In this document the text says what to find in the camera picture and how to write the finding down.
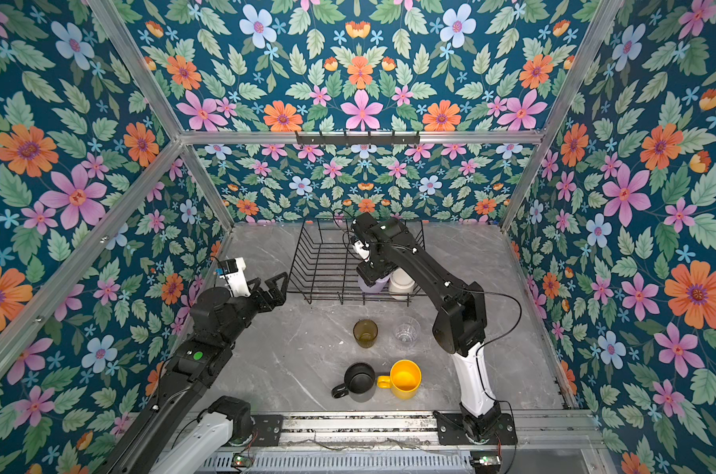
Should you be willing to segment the lilac plastic cup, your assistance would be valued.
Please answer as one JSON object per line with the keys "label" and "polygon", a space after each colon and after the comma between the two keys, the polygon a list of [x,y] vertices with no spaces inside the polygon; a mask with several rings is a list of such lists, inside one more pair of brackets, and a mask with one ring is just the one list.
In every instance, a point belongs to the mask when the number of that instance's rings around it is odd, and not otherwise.
{"label": "lilac plastic cup", "polygon": [[364,294],[381,293],[390,280],[390,276],[385,276],[385,278],[378,278],[373,284],[367,284],[361,276],[357,278],[358,286]]}

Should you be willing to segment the red interior white mug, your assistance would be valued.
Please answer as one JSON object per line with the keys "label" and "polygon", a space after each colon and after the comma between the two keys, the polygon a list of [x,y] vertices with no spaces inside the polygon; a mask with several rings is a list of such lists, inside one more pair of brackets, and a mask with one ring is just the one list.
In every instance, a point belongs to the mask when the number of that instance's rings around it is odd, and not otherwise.
{"label": "red interior white mug", "polygon": [[395,269],[390,276],[389,294],[397,300],[405,300],[415,291],[415,280],[403,269]]}

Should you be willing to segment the olive green glass cup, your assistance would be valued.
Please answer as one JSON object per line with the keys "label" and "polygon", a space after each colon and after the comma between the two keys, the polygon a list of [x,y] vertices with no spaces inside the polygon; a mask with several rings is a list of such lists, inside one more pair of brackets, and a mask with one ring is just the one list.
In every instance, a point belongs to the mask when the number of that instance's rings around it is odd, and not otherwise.
{"label": "olive green glass cup", "polygon": [[379,329],[377,324],[371,319],[359,320],[353,326],[353,337],[355,342],[363,349],[370,349],[376,343]]}

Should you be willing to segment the clear glass cup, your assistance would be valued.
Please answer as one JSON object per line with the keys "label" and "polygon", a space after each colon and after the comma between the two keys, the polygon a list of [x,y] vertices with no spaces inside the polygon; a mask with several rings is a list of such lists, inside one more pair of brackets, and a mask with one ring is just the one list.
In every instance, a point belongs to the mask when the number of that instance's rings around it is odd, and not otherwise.
{"label": "clear glass cup", "polygon": [[395,339],[403,347],[413,347],[418,341],[420,334],[419,323],[414,319],[405,320],[397,325],[394,335]]}

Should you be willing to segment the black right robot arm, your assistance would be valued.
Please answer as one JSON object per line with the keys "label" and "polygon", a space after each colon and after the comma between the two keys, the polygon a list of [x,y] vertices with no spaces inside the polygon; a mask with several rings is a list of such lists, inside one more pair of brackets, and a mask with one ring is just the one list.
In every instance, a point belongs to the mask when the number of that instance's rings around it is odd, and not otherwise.
{"label": "black right robot arm", "polygon": [[446,270],[395,217],[380,222],[362,213],[349,228],[351,243],[362,259],[357,274],[365,284],[375,284],[401,269],[436,308],[432,335],[454,361],[463,431],[473,442],[484,442],[496,431],[501,416],[484,362],[486,293],[477,282],[467,284]]}

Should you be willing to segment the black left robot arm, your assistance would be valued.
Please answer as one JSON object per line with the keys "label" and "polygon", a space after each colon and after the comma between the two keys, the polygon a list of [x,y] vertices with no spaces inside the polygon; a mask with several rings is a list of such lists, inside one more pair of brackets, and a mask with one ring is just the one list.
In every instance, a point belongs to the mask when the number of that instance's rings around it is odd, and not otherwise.
{"label": "black left robot arm", "polygon": [[223,396],[205,413],[195,433],[164,455],[184,418],[233,357],[239,336],[255,316],[287,300],[286,273],[263,282],[247,280],[237,270],[225,279],[223,286],[198,296],[190,310],[191,336],[164,365],[148,407],[97,468],[99,473],[192,473],[229,440],[247,440],[251,435],[251,405]]}

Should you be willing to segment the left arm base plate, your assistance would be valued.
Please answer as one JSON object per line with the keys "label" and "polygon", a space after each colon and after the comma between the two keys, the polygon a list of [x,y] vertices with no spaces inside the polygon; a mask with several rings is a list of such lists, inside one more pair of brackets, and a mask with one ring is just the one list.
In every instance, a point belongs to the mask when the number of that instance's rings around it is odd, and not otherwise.
{"label": "left arm base plate", "polygon": [[254,414],[251,416],[251,434],[245,439],[244,448],[275,448],[283,435],[282,415]]}

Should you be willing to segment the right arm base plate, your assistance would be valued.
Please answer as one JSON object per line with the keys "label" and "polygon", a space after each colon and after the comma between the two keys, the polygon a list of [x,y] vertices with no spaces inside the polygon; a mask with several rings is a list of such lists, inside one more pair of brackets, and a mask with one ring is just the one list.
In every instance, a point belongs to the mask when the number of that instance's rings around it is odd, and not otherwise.
{"label": "right arm base plate", "polygon": [[443,446],[518,444],[513,417],[509,413],[502,413],[499,409],[478,417],[468,412],[454,414],[433,411],[432,415],[437,424],[438,442]]}

